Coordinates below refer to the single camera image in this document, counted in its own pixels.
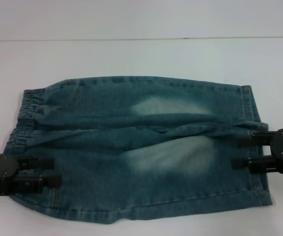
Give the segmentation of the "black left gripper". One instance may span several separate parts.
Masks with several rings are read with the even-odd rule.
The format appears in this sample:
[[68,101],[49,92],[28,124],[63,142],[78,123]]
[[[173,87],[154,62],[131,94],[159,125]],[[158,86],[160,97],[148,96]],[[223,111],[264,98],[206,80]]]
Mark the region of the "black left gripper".
[[15,177],[20,170],[54,169],[53,158],[39,159],[35,155],[13,157],[0,154],[0,196],[10,194],[41,194],[43,188],[60,188],[62,176]]

